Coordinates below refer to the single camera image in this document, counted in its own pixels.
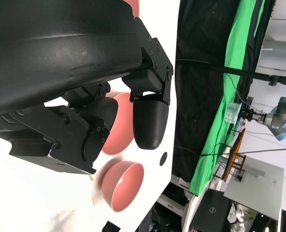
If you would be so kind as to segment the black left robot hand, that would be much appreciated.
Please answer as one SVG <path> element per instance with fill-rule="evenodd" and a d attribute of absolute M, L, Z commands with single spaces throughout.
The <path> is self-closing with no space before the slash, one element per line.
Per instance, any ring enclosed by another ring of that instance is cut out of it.
<path fill-rule="evenodd" d="M 162 142 L 173 66 L 122 0 L 0 0 L 0 138 L 39 166 L 93 174 L 130 88 L 137 146 Z"/>

